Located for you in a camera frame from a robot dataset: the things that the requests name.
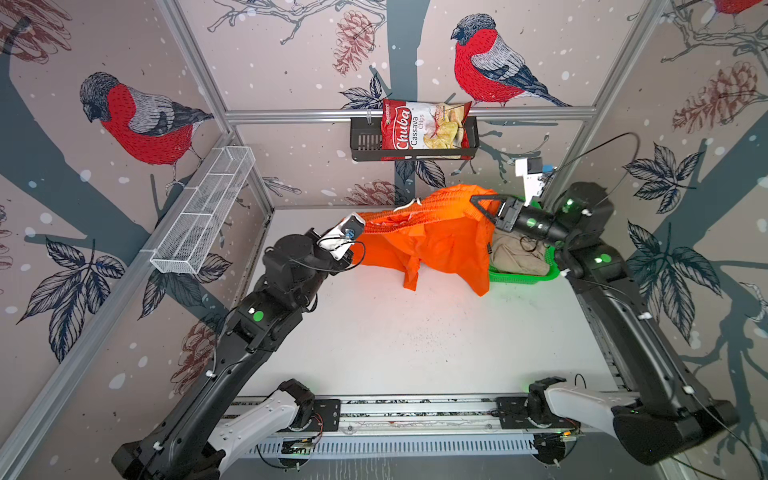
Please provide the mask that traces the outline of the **orange shorts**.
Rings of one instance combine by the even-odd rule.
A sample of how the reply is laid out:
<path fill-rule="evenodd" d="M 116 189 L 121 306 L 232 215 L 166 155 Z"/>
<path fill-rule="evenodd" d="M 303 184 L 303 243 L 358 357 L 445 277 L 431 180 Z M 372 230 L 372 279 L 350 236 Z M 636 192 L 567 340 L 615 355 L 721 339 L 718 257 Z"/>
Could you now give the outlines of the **orange shorts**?
<path fill-rule="evenodd" d="M 429 268 L 463 279 L 482 297 L 490 289 L 489 252 L 495 226 L 470 203 L 472 195 L 495 195 L 475 185 L 440 189 L 408 206 L 361 212 L 365 229 L 352 247 L 365 266 L 404 274 L 403 287 L 417 288 L 419 269 Z"/>

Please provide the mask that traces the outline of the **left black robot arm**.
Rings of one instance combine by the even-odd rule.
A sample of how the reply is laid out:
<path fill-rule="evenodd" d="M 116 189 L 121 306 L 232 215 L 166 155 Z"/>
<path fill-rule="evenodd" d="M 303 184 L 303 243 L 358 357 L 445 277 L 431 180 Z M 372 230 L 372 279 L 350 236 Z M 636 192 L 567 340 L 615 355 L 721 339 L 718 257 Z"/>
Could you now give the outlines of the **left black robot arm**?
<path fill-rule="evenodd" d="M 144 439 L 122 445 L 112 464 L 124 479 L 217 479 L 266 437 L 310 422 L 314 394 L 301 382 L 282 382 L 235 420 L 223 417 L 247 381 L 317 306 L 330 275 L 345 272 L 362 231 L 337 226 L 280 238 L 262 255 L 253 292 L 226 317 L 207 369 Z"/>

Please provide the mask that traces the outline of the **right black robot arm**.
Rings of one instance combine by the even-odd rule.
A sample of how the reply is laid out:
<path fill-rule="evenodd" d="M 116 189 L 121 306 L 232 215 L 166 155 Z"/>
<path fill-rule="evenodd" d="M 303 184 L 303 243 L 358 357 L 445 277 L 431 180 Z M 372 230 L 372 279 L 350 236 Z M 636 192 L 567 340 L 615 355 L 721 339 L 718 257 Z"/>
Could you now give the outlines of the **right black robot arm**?
<path fill-rule="evenodd" d="M 563 377 L 531 383 L 525 401 L 502 414 L 505 428 L 587 425 L 617 439 L 644 465 L 654 465 L 730 430 L 734 405 L 713 399 L 663 335 L 646 288 L 621 254 L 601 238 L 613 206 L 596 183 L 576 182 L 552 212 L 510 195 L 474 195 L 472 205 L 497 229 L 521 233 L 554 249 L 596 334 L 608 342 L 624 387 L 600 392 Z"/>

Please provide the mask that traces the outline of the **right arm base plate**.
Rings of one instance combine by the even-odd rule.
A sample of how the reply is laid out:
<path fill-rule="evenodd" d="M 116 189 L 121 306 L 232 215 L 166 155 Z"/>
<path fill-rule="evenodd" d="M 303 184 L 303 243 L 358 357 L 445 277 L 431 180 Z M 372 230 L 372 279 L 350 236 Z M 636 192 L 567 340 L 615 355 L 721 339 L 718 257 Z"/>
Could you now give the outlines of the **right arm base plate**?
<path fill-rule="evenodd" d="M 503 429 L 579 429 L 577 421 L 556 416 L 548 404 L 535 395 L 497 397 L 492 415 Z"/>

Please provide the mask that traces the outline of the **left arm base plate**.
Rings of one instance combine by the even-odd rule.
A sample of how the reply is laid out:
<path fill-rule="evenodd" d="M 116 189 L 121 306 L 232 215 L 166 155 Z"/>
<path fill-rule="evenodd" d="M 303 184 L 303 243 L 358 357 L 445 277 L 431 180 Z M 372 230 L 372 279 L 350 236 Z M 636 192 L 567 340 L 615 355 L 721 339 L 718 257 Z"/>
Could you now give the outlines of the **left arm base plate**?
<path fill-rule="evenodd" d="M 315 399 L 299 405 L 297 415 L 289 425 L 293 432 L 337 432 L 341 418 L 341 402 L 338 399 Z"/>

